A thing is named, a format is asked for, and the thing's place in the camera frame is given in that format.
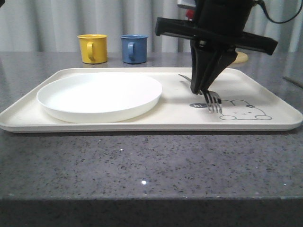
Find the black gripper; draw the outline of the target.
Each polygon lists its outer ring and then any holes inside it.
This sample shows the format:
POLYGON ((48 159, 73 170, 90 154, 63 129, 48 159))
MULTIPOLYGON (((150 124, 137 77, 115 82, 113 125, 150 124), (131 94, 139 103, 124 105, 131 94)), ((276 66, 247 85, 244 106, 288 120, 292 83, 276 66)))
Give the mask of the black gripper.
POLYGON ((234 48, 215 50, 198 40, 221 43, 272 55, 278 42, 247 33, 244 27, 254 0, 197 0, 191 21, 157 18, 155 34, 189 39, 192 57, 192 93, 207 91, 218 75, 236 60, 234 48))

